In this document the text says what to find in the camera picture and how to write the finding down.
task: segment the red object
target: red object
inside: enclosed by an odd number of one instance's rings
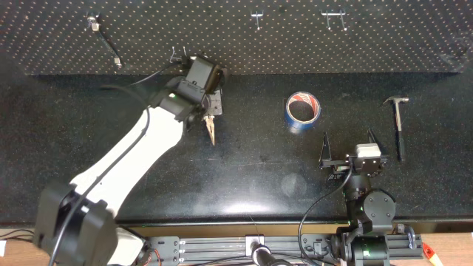
[[[435,255],[435,251],[426,243],[422,243],[423,253],[426,254],[427,259],[431,259]]]

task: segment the white paper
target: white paper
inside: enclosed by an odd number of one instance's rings
[[[0,256],[5,256],[6,245],[7,245],[7,240],[0,240]]]

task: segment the robotic arm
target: robotic arm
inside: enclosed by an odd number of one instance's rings
[[[188,75],[154,95],[133,129],[100,161],[69,185],[46,187],[33,243],[49,254],[57,250],[58,261],[66,265],[132,264],[144,239],[118,228],[114,218],[141,177],[179,142],[184,128],[202,120],[205,95],[214,93],[222,74],[218,65],[195,58]]]

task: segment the hammer head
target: hammer head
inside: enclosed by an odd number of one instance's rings
[[[409,101],[409,97],[402,96],[402,95],[391,96],[387,98],[383,103],[386,103],[387,101],[390,101],[390,100],[392,100],[394,103],[406,103]]]

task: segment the hammer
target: hammer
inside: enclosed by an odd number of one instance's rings
[[[397,141],[398,141],[398,158],[399,161],[403,162],[406,160],[406,152],[404,150],[404,140],[402,138],[402,128],[401,128],[401,115],[399,114],[399,103],[407,103],[409,98],[407,96],[391,96],[387,98],[384,103],[392,100],[394,103],[394,108],[396,111],[396,126],[398,126]]]

